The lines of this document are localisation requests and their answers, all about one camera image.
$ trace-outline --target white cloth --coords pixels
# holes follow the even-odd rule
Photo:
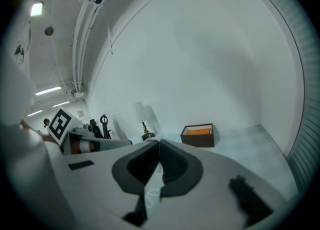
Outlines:
[[[20,124],[35,93],[29,71],[30,20],[34,2],[23,0],[0,48],[0,124],[7,126]]]
[[[51,163],[54,160],[63,157],[63,154],[62,154],[62,152],[60,150],[60,147],[56,143],[43,142],[43,144],[45,145],[46,150],[47,150],[47,152],[49,154],[49,158],[50,158]]]

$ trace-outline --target white wall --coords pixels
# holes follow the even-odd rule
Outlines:
[[[64,104],[63,108],[77,117],[84,124],[88,124],[91,119],[90,112],[88,110],[87,104],[85,101],[76,101],[74,103]],[[58,107],[52,108],[35,115],[25,117],[24,120],[29,124],[34,130],[41,131],[43,134],[47,134],[48,131],[44,128],[44,119],[48,118],[50,121],[53,119],[54,115],[58,111]],[[78,111],[83,110],[84,117],[79,118]]]
[[[94,52],[97,64],[86,78],[92,116],[107,114],[115,135],[141,135],[130,105],[143,101],[154,113],[149,125],[158,122],[162,132],[180,133],[190,124],[226,131],[262,123],[283,150],[297,79],[286,37],[266,6],[260,0],[150,1],[132,0],[135,7],[117,13],[123,23],[113,25],[113,54],[107,43]],[[106,40],[101,28],[103,21],[93,27],[92,44]]]

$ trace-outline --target floor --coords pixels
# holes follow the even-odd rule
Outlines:
[[[165,134],[163,137],[182,142],[179,134]],[[295,179],[286,159],[261,125],[214,133],[214,138],[215,147],[200,149],[234,159],[274,186],[286,200],[298,193]],[[133,144],[141,142],[140,137],[131,140]]]

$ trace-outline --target person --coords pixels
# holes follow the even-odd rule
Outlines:
[[[48,119],[48,118],[45,118],[45,119],[43,120],[43,124],[44,124],[44,127],[49,126],[49,124],[50,124],[49,119]]]
[[[9,31],[4,36],[4,42],[1,44],[0,69],[6,73],[2,75],[2,79],[5,82],[9,81],[9,83],[15,83],[19,87],[24,87],[23,94],[25,94],[25,100],[21,99],[18,101],[13,92],[0,88],[1,98],[4,98],[0,109],[0,123],[6,125],[20,124],[24,129],[32,129],[21,119],[28,106],[32,105],[32,94],[35,93],[35,87],[29,81],[29,49],[32,43],[31,9],[36,2],[40,2],[40,0],[23,0],[20,2],[20,7],[12,19],[11,25],[8,27]],[[16,68],[24,73],[26,79],[20,76],[20,72]],[[48,135],[40,135],[43,141],[55,142]]]

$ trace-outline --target ceiling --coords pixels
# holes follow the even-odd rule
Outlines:
[[[37,92],[57,86],[61,86],[62,89],[40,96],[34,95],[34,105],[26,114],[70,101],[70,96],[72,100],[76,100],[71,93],[74,89],[72,44],[82,3],[79,0],[42,2],[42,15],[31,17],[30,79]],[[47,27],[53,27],[52,36],[45,35]]]

